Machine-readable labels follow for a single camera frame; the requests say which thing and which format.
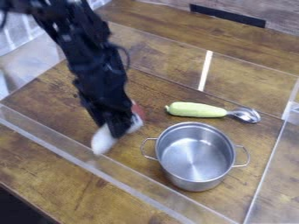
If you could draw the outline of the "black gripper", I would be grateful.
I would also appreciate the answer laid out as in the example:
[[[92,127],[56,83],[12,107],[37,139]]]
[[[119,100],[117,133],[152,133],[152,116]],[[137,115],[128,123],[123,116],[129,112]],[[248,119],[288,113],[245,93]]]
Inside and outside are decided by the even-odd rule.
[[[113,138],[120,138],[132,125],[132,102],[125,93],[127,79],[73,81],[80,103],[97,126],[107,123]]]

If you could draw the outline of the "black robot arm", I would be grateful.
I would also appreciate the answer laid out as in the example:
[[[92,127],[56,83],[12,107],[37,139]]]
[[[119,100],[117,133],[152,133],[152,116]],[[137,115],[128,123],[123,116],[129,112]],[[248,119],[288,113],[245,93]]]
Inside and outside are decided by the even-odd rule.
[[[74,74],[81,105],[94,123],[120,138],[132,125],[132,102],[125,93],[124,48],[109,42],[108,23],[86,0],[0,0],[0,12],[32,16],[58,45]]]

